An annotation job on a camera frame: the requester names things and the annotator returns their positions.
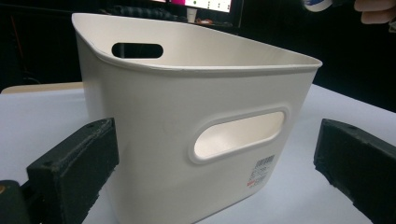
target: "finger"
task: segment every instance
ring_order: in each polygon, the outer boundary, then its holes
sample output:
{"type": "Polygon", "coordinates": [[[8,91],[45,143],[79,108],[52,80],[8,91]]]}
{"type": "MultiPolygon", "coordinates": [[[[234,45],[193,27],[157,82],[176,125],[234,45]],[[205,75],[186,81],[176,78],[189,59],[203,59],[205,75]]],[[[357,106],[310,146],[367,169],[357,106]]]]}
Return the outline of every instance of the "finger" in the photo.
{"type": "Polygon", "coordinates": [[[396,0],[356,0],[357,11],[382,11],[396,6],[396,0]]]}
{"type": "Polygon", "coordinates": [[[385,11],[368,11],[361,13],[361,23],[380,24],[391,21],[396,18],[396,7],[385,11]]]}

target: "screen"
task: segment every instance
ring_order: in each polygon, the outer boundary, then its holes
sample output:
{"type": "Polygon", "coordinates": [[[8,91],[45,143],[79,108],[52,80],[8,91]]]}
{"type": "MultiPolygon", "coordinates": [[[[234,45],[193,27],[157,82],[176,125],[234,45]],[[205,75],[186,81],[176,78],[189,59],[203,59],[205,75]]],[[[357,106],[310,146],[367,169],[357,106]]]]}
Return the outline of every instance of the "screen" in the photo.
{"type": "Polygon", "coordinates": [[[210,10],[230,12],[232,0],[169,0],[169,3],[186,7],[198,7],[210,10]]]}

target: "plastic storage basket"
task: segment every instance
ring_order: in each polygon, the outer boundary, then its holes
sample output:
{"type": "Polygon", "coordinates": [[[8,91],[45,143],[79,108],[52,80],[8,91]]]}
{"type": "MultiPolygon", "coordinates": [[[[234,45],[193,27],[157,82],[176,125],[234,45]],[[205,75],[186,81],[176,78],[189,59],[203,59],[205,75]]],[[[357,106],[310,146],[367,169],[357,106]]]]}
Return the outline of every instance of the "plastic storage basket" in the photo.
{"type": "Polygon", "coordinates": [[[192,223],[266,184],[319,60],[180,22],[72,19],[90,118],[116,121],[120,223],[192,223]]]}

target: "white table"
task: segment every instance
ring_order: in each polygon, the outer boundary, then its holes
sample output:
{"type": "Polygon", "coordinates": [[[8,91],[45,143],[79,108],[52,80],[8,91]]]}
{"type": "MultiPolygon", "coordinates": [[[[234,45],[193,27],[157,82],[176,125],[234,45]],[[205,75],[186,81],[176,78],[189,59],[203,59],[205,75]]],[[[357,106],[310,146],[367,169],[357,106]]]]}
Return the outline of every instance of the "white table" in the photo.
{"type": "MultiPolygon", "coordinates": [[[[357,126],[396,146],[395,113],[312,85],[268,184],[199,223],[371,223],[315,170],[322,119],[357,126]]],[[[86,123],[83,89],[0,94],[0,179],[24,183],[32,161],[86,123]]],[[[84,223],[118,223],[104,189],[84,223]]]]}

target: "handle hole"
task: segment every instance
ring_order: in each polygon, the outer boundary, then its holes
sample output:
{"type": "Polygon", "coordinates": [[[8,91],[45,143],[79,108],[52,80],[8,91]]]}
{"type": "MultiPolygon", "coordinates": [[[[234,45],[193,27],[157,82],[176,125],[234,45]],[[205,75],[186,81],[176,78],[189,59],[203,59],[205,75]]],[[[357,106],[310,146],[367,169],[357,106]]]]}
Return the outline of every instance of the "handle hole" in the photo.
{"type": "Polygon", "coordinates": [[[283,112],[274,112],[211,126],[195,142],[195,156],[200,160],[207,160],[269,141],[280,132],[284,119],[283,112]]]}
{"type": "Polygon", "coordinates": [[[114,56],[122,59],[158,59],[163,47],[158,44],[117,43],[111,48],[114,56]]]}

